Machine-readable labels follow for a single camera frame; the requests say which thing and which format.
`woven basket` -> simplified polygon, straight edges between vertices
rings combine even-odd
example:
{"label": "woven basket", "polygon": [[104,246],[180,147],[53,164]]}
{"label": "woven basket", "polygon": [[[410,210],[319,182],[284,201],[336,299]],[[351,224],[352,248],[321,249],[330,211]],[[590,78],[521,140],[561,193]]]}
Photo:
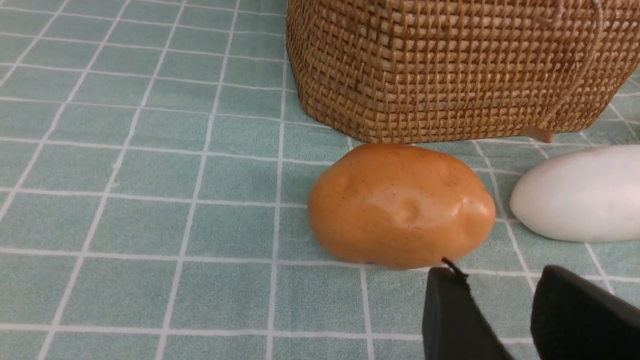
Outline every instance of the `woven basket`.
{"label": "woven basket", "polygon": [[640,0],[289,0],[307,114],[363,142],[580,131],[640,61]]}

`potato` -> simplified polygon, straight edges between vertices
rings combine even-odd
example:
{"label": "potato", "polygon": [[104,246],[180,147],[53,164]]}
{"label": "potato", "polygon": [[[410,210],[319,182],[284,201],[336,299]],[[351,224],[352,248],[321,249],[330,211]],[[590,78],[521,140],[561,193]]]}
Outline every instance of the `potato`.
{"label": "potato", "polygon": [[471,168],[405,144],[349,151],[317,178],[307,205],[316,240],[332,256],[391,270],[456,261],[495,222],[493,199]]}

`white grid line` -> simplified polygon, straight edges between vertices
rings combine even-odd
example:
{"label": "white grid line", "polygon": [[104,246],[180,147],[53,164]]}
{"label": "white grid line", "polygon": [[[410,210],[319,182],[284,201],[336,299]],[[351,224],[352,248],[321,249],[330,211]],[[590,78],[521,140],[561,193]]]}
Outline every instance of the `white grid line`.
{"label": "white grid line", "polygon": [[[134,2],[141,2],[141,3],[157,3],[157,4],[167,4],[167,5],[174,5],[176,7],[180,6],[179,3],[176,3],[175,1],[162,1],[162,0],[133,0]],[[15,10],[15,11],[20,11],[20,12],[41,12],[43,10],[30,10],[30,9],[24,9],[24,8],[16,8],[16,7],[4,7],[2,6],[2,3],[4,2],[4,0],[0,0],[0,10],[2,9],[9,9],[9,10]],[[222,10],[222,11],[233,11],[233,9],[231,8],[222,8],[220,6],[207,6],[207,5],[199,5],[199,4],[185,4],[184,5],[185,8],[201,8],[201,9],[209,9],[209,10]],[[261,16],[276,16],[276,17],[284,17],[284,14],[281,13],[263,13],[263,12],[251,12],[248,10],[238,10],[238,13],[247,13],[247,14],[252,14],[252,15],[261,15]],[[83,14],[78,14],[78,13],[69,13],[67,15],[72,15],[72,16],[79,16],[79,17],[91,17],[93,15],[83,15]],[[113,20],[112,17],[105,17],[104,19],[106,20]]]}
{"label": "white grid line", "polygon": [[[115,29],[115,27],[116,27],[116,25],[117,25],[117,23],[118,23],[118,21],[120,19],[120,16],[124,13],[124,10],[129,5],[129,3],[130,3],[130,0],[126,0],[125,3],[123,4],[123,6],[121,7],[120,11],[118,12],[118,16],[116,17],[116,19],[111,24],[111,27],[110,27],[107,35],[104,38],[105,41],[108,38],[108,36],[110,36],[110,34]],[[169,34],[169,36],[167,38],[167,41],[166,41],[166,44],[165,44],[165,48],[168,47],[168,44],[171,41],[171,38],[173,36],[174,31],[175,31],[174,29],[171,30],[171,32],[170,32],[170,34]],[[87,65],[87,69],[89,69],[93,65],[94,61],[97,59],[100,51],[103,48],[104,48],[104,44],[101,44],[98,47],[98,49],[97,49],[95,55],[93,56],[92,60]],[[162,54],[160,55],[160,58],[158,60],[158,64],[156,65],[156,70],[154,71],[154,75],[157,75],[157,73],[159,72],[160,66],[162,65],[162,62],[164,60],[165,54],[166,54],[166,51],[163,51]],[[98,226],[98,223],[100,222],[100,218],[102,217],[102,213],[104,211],[104,207],[106,205],[106,202],[107,202],[107,199],[108,199],[108,195],[109,195],[111,189],[114,187],[116,176],[118,175],[118,171],[120,170],[120,167],[122,166],[122,161],[123,161],[123,158],[124,158],[125,153],[127,151],[127,146],[129,144],[129,142],[131,141],[131,138],[133,137],[134,133],[135,133],[136,125],[138,123],[138,117],[140,116],[141,109],[147,103],[147,99],[149,97],[149,94],[151,93],[151,88],[153,86],[154,80],[155,80],[154,78],[150,79],[149,84],[147,85],[147,89],[146,89],[146,91],[144,93],[144,96],[142,98],[140,107],[138,107],[138,109],[136,109],[136,113],[133,115],[133,119],[131,120],[131,127],[130,127],[130,130],[129,130],[129,134],[127,135],[127,138],[125,139],[125,142],[123,144],[122,149],[120,150],[120,154],[118,155],[118,158],[117,158],[115,164],[113,165],[113,171],[112,171],[111,176],[109,178],[109,181],[108,181],[108,183],[107,183],[107,185],[106,185],[106,187],[104,189],[104,193],[102,194],[102,197],[100,198],[100,204],[98,205],[98,209],[95,212],[95,216],[93,218],[91,227],[89,228],[89,233],[87,234],[87,237],[86,237],[86,239],[85,239],[85,241],[83,243],[82,251],[81,251],[80,255],[78,256],[78,259],[76,261],[76,264],[74,266],[73,271],[71,272],[70,279],[69,279],[69,281],[67,283],[65,291],[63,293],[63,296],[60,299],[60,303],[58,304],[58,308],[56,309],[56,312],[55,312],[55,315],[54,315],[54,319],[53,319],[53,322],[52,322],[52,330],[47,333],[47,337],[46,337],[46,339],[44,341],[44,344],[42,345],[42,348],[40,349],[40,353],[38,355],[38,360],[44,360],[45,357],[47,356],[47,353],[49,352],[49,347],[51,346],[51,343],[53,342],[53,337],[55,335],[56,328],[58,326],[60,326],[62,315],[64,313],[64,310],[65,310],[66,306],[67,306],[68,300],[69,300],[69,298],[71,296],[71,292],[72,292],[72,290],[73,290],[73,288],[74,288],[74,286],[76,284],[78,275],[80,273],[80,269],[82,268],[82,265],[84,263],[84,259],[86,257],[86,253],[89,251],[89,246],[91,245],[91,241],[93,240],[93,236],[95,235],[96,228]]]}
{"label": "white grid line", "polygon": [[[480,148],[480,145],[478,144],[477,141],[472,141],[472,143],[475,145],[476,147],[476,151],[478,152],[478,154],[480,156],[482,156],[482,158],[484,159],[484,162],[486,163],[486,166],[490,169],[489,171],[489,175],[491,177],[491,182],[492,182],[492,186],[493,186],[493,193],[495,194],[495,201],[497,203],[498,206],[498,212],[501,215],[502,218],[507,219],[507,213],[504,210],[504,206],[502,205],[502,198],[500,196],[500,189],[498,187],[498,180],[495,177],[495,172],[491,171],[493,170],[493,166],[491,165],[491,161],[489,161],[489,158],[486,157],[486,155],[484,155],[484,151],[482,150],[482,148]],[[525,273],[525,276],[527,278],[527,282],[529,283],[529,287],[531,287],[531,291],[535,292],[536,291],[536,285],[533,282],[533,279],[531,277],[531,273],[529,271],[529,267],[527,266],[527,262],[524,259],[524,256],[522,255],[522,252],[520,252],[520,247],[518,246],[518,242],[516,241],[516,237],[513,234],[513,228],[511,227],[511,224],[509,222],[505,222],[505,226],[507,227],[507,233],[509,234],[509,239],[511,239],[511,244],[513,246],[513,250],[515,250],[516,255],[518,256],[518,260],[520,261],[520,266],[522,266],[522,271]]]}
{"label": "white grid line", "polygon": [[[347,146],[353,150],[353,141],[347,135]],[[375,360],[376,352],[373,346],[373,329],[371,326],[371,310],[369,309],[369,285],[367,283],[367,267],[360,266],[360,287],[362,288],[362,311],[364,316],[364,328],[367,334],[367,359]]]}
{"label": "white grid line", "polygon": [[[182,6],[180,8],[180,12],[182,12],[182,9],[184,8],[184,5],[186,4],[186,0],[182,0]],[[214,125],[214,119],[216,116],[216,109],[218,108],[218,103],[220,101],[220,93],[222,93],[222,83],[224,82],[224,77],[225,77],[225,71],[227,68],[227,62],[228,62],[228,54],[230,52],[231,49],[231,42],[233,39],[233,29],[234,26],[236,25],[236,19],[237,19],[237,9],[239,8],[240,5],[240,1],[237,0],[236,3],[236,9],[234,10],[234,14],[233,14],[233,18],[231,20],[231,32],[229,34],[229,37],[227,38],[227,47],[225,50],[225,55],[222,59],[222,66],[221,66],[221,70],[220,70],[220,83],[218,84],[218,87],[216,89],[216,95],[215,98],[213,100],[213,106],[211,109],[211,114],[209,115],[209,121],[207,123],[207,135],[206,135],[206,139],[205,139],[205,144],[204,144],[204,148],[203,148],[203,154],[200,157],[200,166],[198,168],[198,176],[196,178],[196,184],[195,184],[195,188],[193,190],[193,196],[191,199],[191,206],[189,207],[189,215],[187,217],[187,224],[185,226],[185,230],[184,230],[184,236],[182,238],[182,244],[180,245],[180,254],[178,256],[178,261],[176,263],[175,266],[175,273],[173,275],[173,281],[172,281],[172,285],[171,285],[171,290],[169,292],[169,301],[167,303],[167,307],[166,307],[166,312],[164,314],[164,320],[163,320],[163,332],[161,334],[160,337],[160,341],[158,343],[158,348],[156,350],[156,360],[162,360],[163,356],[164,356],[164,348],[166,347],[166,338],[168,335],[168,329],[171,326],[171,319],[172,319],[172,315],[173,315],[173,309],[175,307],[175,299],[177,298],[177,293],[178,293],[178,289],[180,286],[180,278],[182,277],[182,269],[184,266],[184,257],[186,255],[187,252],[187,246],[189,243],[189,236],[191,234],[191,227],[193,225],[193,219],[195,216],[195,211],[196,211],[196,205],[197,205],[197,200],[198,197],[200,195],[200,187],[202,186],[202,178],[204,177],[204,170],[205,170],[205,166],[206,166],[206,162],[207,162],[207,156],[205,154],[205,151],[209,148],[209,144],[211,142],[211,136],[213,133],[213,125]]]}
{"label": "white grid line", "polygon": [[287,96],[287,49],[282,62],[282,93],[280,94],[280,127],[278,131],[278,167],[276,170],[276,206],[273,215],[273,244],[271,248],[271,273],[269,284],[269,311],[267,315],[267,343],[265,360],[273,358],[273,333],[275,331],[276,296],[278,291],[278,252],[280,250],[280,214],[282,209],[282,168],[284,162],[285,101]]}
{"label": "white grid line", "polygon": [[[0,142],[19,142],[19,143],[40,143],[39,140],[35,139],[25,139],[25,138],[8,138],[0,136]],[[120,150],[123,147],[120,145],[107,145],[107,144],[97,144],[97,143],[81,143],[81,142],[70,142],[70,141],[62,141],[62,140],[47,140],[44,142],[46,145],[60,145],[60,146],[74,146],[74,147],[87,147],[92,149],[109,149],[109,150]],[[145,152],[165,152],[170,154],[182,154],[182,155],[207,155],[211,157],[221,157],[221,158],[238,158],[238,159],[249,159],[256,161],[280,161],[278,158],[269,158],[263,156],[254,156],[254,155],[240,155],[240,154],[229,154],[226,152],[214,152],[214,151],[192,151],[192,150],[182,150],[182,149],[167,149],[160,147],[145,147],[145,146],[127,146],[129,150],[135,151],[145,151]],[[294,163],[294,164],[304,164],[304,165],[317,165],[317,166],[330,166],[333,164],[332,161],[316,161],[316,160],[297,160],[291,158],[282,158],[283,162],[286,163]],[[473,168],[475,172],[493,172],[496,174],[505,174],[505,175],[514,175],[520,176],[522,173],[511,171],[511,170],[496,170],[496,169],[488,169],[488,168]]]}
{"label": "white grid line", "polygon": [[[58,15],[62,15],[62,16],[69,16],[69,17],[81,17],[81,18],[85,18],[85,19],[97,19],[97,20],[108,20],[108,21],[113,21],[113,18],[111,17],[102,17],[102,16],[96,16],[96,15],[85,15],[85,14],[78,14],[78,13],[67,13],[67,12],[60,12],[60,13],[56,13],[56,12],[50,12],[50,11],[46,11],[46,10],[32,10],[32,9],[23,9],[23,8],[16,8],[16,7],[9,7],[9,6],[0,6],[0,11],[1,10],[9,10],[9,11],[13,11],[13,12],[26,12],[26,13],[41,13],[41,14],[49,14],[49,15],[54,15],[54,14],[58,14]],[[217,9],[220,11],[226,11],[226,12],[233,12],[233,9]],[[261,34],[261,35],[269,35],[272,37],[284,37],[284,34],[278,34],[278,33],[267,33],[264,31],[233,31],[233,30],[222,30],[222,29],[216,29],[216,28],[204,28],[201,26],[191,26],[191,25],[184,25],[184,24],[170,24],[167,22],[154,22],[154,21],[145,21],[145,20],[134,20],[134,19],[123,19],[121,18],[118,22],[128,22],[129,24],[144,24],[144,25],[155,25],[155,26],[165,26],[167,28],[169,27],[176,27],[176,28],[182,28],[182,29],[193,29],[193,30],[202,30],[202,31],[214,31],[217,33],[231,33],[234,32],[236,34]]]}
{"label": "white grid line", "polygon": [[[8,33],[8,32],[3,32],[3,31],[0,31],[0,35],[5,35],[5,36],[9,36],[9,37],[19,37],[19,38],[34,38],[33,35],[25,35],[25,34],[18,34],[18,33]],[[71,39],[71,38],[40,37],[39,39],[41,39],[41,40],[53,40],[53,41],[59,41],[59,42],[75,42],[75,43],[78,43],[78,44],[93,44],[93,45],[100,44],[99,41],[80,40],[80,39]],[[160,51],[163,50],[162,47],[157,47],[157,46],[118,44],[118,43],[115,43],[115,42],[106,42],[105,45],[106,46],[110,46],[110,47],[126,47],[128,49],[160,50]],[[196,54],[196,55],[220,56],[220,57],[222,57],[224,55],[224,54],[221,54],[221,53],[210,53],[210,52],[207,52],[207,51],[183,50],[183,49],[172,49],[172,48],[169,48],[168,52],[169,53],[179,53],[179,54]],[[275,62],[275,63],[282,62],[282,60],[280,60],[280,59],[257,58],[257,57],[254,57],[254,56],[244,56],[244,55],[229,55],[229,58],[270,61],[270,62]],[[295,92],[295,90],[293,90],[293,89],[287,89],[287,91]]]}
{"label": "white grid line", "polygon": [[[43,65],[31,65],[25,63],[0,63],[0,66],[11,66],[11,67],[24,67],[29,69],[39,69],[39,70],[52,70],[52,71],[61,71],[61,72],[87,72],[89,74],[99,74],[99,75],[109,75],[109,76],[121,76],[125,78],[143,78],[143,79],[151,79],[153,75],[144,75],[144,74],[135,74],[132,72],[113,72],[113,71],[102,71],[102,70],[84,70],[84,69],[73,69],[66,67],[50,67]],[[204,80],[193,80],[193,79],[181,79],[181,78],[171,78],[168,76],[156,76],[156,79],[159,80],[168,80],[168,81],[176,81],[179,83],[192,83],[192,84],[203,84],[203,85],[219,85],[216,81],[204,81]],[[224,86],[230,86],[233,88],[245,88],[245,89],[253,89],[253,90],[278,90],[281,88],[269,88],[263,86],[250,86],[250,85],[238,85],[231,83],[220,83]]]}
{"label": "white grid line", "polygon": [[[51,327],[47,325],[30,325],[30,324],[0,324],[0,331],[49,331]],[[61,325],[57,329],[58,332],[80,332],[94,334],[144,334],[144,335],[162,335],[163,329],[154,329],[146,327],[101,327],[101,326],[82,326],[82,325]],[[169,336],[267,336],[267,330],[262,329],[241,329],[241,330],[223,330],[223,329],[168,329]],[[273,336],[277,338],[340,338],[364,340],[366,334],[353,332],[304,332],[304,331],[274,331]],[[375,340],[405,340],[405,341],[422,341],[422,335],[419,334],[384,334],[376,333],[371,337]],[[532,338],[500,338],[505,344],[532,344]]]}
{"label": "white grid line", "polygon": [[[66,251],[66,250],[38,250],[38,249],[16,249],[0,247],[0,254],[9,255],[21,255],[21,256],[43,256],[43,257],[67,257],[76,258],[82,254],[80,251]],[[86,258],[95,259],[117,259],[117,260],[141,260],[141,261],[178,261],[183,259],[188,263],[224,263],[224,264],[272,264],[273,260],[270,258],[214,258],[208,256],[178,256],[178,255],[151,255],[151,254],[123,254],[116,252],[87,252]],[[342,268],[354,268],[354,269],[371,269],[371,270],[384,270],[384,268],[375,264],[354,264],[343,263],[336,260],[284,260],[278,259],[277,265],[281,266],[338,266]],[[476,268],[462,268],[463,272],[471,275],[488,275],[499,277],[527,277],[524,272],[517,271],[502,271],[502,270],[487,270]],[[429,268],[417,268],[407,270],[408,272],[422,272],[426,273]],[[541,273],[531,272],[531,277],[541,277]],[[587,280],[609,281],[616,282],[630,282],[640,284],[640,277],[622,277],[611,275],[591,275],[582,274],[581,277]]]}

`white egg-shaped object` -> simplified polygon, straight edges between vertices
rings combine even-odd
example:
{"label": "white egg-shaped object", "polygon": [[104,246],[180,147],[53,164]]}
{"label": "white egg-shaped object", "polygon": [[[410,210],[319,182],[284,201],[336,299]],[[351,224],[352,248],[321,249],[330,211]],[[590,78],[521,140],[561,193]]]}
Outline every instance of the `white egg-shaped object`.
{"label": "white egg-shaped object", "polygon": [[640,240],[640,145],[613,145],[556,156],[524,174],[511,211],[547,238]]}

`fake potato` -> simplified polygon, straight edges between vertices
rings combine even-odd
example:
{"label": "fake potato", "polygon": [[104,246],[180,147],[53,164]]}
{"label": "fake potato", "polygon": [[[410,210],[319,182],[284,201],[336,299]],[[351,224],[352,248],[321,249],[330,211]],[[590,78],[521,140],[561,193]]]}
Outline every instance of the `fake potato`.
{"label": "fake potato", "polygon": [[478,248],[495,205],[476,173],[450,155],[368,143],[318,177],[308,217],[316,240],[337,259],[407,270]]}

